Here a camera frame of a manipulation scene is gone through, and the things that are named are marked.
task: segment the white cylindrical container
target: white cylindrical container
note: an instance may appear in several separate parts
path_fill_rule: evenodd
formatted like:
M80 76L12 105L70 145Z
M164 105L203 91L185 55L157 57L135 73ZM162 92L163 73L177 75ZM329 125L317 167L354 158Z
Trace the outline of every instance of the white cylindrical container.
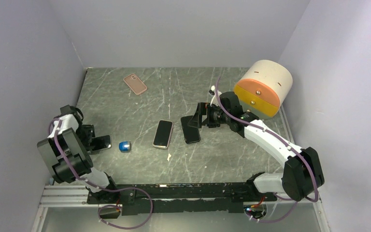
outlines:
M237 82L234 92L244 110L274 116L292 87L292 75L282 65L259 60Z

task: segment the blue can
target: blue can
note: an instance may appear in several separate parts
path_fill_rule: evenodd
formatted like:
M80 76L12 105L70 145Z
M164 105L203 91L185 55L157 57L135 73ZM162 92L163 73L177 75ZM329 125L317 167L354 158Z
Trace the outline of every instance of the blue can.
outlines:
M119 143L119 150L121 152L130 152L131 151L131 142L130 141L124 141Z

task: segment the smartphone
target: smartphone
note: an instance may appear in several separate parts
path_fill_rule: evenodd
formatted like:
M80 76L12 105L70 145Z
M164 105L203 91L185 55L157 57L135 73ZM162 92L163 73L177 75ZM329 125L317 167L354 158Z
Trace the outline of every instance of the smartphone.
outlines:
M181 127L183 128L186 144L197 143L201 140L198 129L187 125L192 118L193 116L184 116L181 118Z
M110 135L93 138L90 146L93 147L92 151L100 151L112 147L112 140L110 138Z
M173 122L160 120L154 136L153 147L166 149L169 147Z
M134 92L136 95L142 94L144 91L147 90L147 86L140 80L140 78L132 73L126 76L123 81L128 85L128 87Z

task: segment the marble table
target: marble table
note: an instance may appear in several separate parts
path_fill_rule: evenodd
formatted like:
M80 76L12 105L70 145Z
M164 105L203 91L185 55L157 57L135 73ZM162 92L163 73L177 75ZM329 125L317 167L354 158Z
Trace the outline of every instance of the marble table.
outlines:
M210 86L232 90L247 68L90 68L77 107L97 136L109 134L113 147L92 155L94 166L117 184L239 182L252 174L282 172L277 161L227 125L200 129L201 142L186 144L180 118L193 115L198 102L208 102ZM123 82L135 73L147 85L137 96ZM152 146L158 121L174 122L169 149ZM280 111L266 124L289 139ZM118 143L131 141L121 153Z

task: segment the black smartphone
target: black smartphone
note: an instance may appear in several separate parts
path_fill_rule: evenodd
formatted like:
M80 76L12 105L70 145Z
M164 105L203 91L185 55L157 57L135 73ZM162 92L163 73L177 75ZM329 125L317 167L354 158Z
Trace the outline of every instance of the black smartphone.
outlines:
M90 146L93 147L92 151L100 151L112 147L112 140L110 138L110 135L93 138Z
M160 120L158 122L156 134L154 135L153 146L166 149L169 147L173 122Z
M198 128L189 127L187 124L193 116L184 116L181 118L181 127L183 128L183 134L186 144L192 144L201 140Z

